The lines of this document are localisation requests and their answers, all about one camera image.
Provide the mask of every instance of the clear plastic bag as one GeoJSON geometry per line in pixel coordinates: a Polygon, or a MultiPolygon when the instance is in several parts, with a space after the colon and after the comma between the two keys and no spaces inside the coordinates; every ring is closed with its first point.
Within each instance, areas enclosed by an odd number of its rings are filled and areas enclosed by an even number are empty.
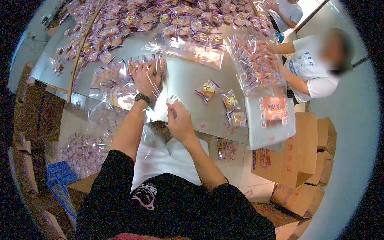
{"type": "Polygon", "coordinates": [[[169,26],[156,33],[153,40],[148,42],[143,49],[180,57],[220,70],[224,50],[210,46],[208,44],[209,36],[204,33],[197,33],[192,38],[194,41],[191,41],[189,37],[178,36],[176,26],[169,26]]]}

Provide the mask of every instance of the white cloth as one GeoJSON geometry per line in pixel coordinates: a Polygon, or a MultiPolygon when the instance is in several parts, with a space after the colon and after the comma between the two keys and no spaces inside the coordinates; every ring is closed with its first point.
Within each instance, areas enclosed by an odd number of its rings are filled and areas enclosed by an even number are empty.
{"type": "Polygon", "coordinates": [[[286,98],[286,117],[284,123],[272,127],[266,125],[266,116],[262,98],[246,97],[245,107],[247,109],[249,129],[249,149],[256,150],[273,145],[296,134],[296,118],[293,99],[286,98]]]}
{"type": "Polygon", "coordinates": [[[321,42],[317,36],[306,36],[293,41],[295,53],[285,62],[285,66],[295,75],[307,82],[310,95],[290,86],[299,103],[308,102],[312,98],[323,98],[331,95],[338,85],[339,79],[329,75],[326,64],[320,60],[321,42]]]}
{"type": "MultiPolygon", "coordinates": [[[[192,157],[179,141],[172,138],[164,144],[148,126],[144,126],[143,133],[145,135],[143,134],[137,151],[131,192],[148,178],[163,173],[170,173],[201,185],[192,157]]],[[[200,143],[208,154],[207,142],[200,140],[200,143]]]]}
{"type": "MultiPolygon", "coordinates": [[[[286,18],[295,23],[299,23],[300,19],[303,17],[303,10],[297,3],[291,4],[287,2],[287,0],[277,0],[277,3],[279,4],[280,12],[286,18]]],[[[277,14],[277,12],[271,10],[271,16],[275,20],[281,33],[290,29],[290,27],[285,24],[284,20],[277,14]]]]}

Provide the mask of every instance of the black watch strap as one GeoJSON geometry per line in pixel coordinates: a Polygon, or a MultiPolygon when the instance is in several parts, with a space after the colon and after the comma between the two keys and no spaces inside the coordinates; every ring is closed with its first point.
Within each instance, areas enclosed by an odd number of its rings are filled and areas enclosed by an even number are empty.
{"type": "Polygon", "coordinates": [[[136,97],[135,97],[135,101],[137,102],[137,101],[139,101],[139,100],[144,100],[144,101],[146,101],[147,103],[148,103],[148,105],[150,104],[150,102],[151,102],[151,99],[148,97],[148,96],[146,96],[146,95],[144,95],[144,94],[142,94],[142,93],[138,93],[137,95],[136,95],[136,97]]]}

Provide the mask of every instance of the stacked cardboard boxes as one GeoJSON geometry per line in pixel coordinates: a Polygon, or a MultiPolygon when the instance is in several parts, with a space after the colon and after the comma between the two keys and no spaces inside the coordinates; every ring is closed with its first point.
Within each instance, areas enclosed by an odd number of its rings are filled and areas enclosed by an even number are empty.
{"type": "MultiPolygon", "coordinates": [[[[297,216],[297,227],[289,236],[285,231],[291,229],[286,224],[275,224],[276,220],[270,219],[277,228],[283,226],[280,229],[284,229],[284,234],[276,231],[277,239],[298,239],[311,222],[324,197],[321,186],[327,185],[331,176],[336,136],[329,118],[317,120],[312,113],[296,113],[296,135],[285,141],[283,152],[253,152],[252,173],[277,184],[271,201],[297,216]]],[[[272,206],[262,209],[274,216],[284,214],[272,206]]]]}

